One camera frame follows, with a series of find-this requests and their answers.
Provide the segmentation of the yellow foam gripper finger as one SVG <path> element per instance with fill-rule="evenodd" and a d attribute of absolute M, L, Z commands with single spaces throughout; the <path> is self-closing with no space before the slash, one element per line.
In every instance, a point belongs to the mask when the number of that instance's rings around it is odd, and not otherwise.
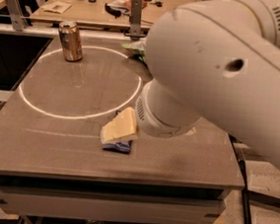
<path fill-rule="evenodd" d="M 102 144 L 113 142 L 123 142 L 136 139 L 138 137 L 138 124 L 135 110 L 126 108 L 102 127 L 100 139 Z"/>

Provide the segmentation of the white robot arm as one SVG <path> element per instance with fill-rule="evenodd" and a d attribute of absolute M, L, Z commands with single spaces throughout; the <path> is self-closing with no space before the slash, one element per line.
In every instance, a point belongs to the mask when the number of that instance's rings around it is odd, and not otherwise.
<path fill-rule="evenodd" d="M 280 170 L 280 0 L 210 0 L 170 10 L 150 28 L 151 72 L 122 131 L 166 138 L 200 118 Z"/>

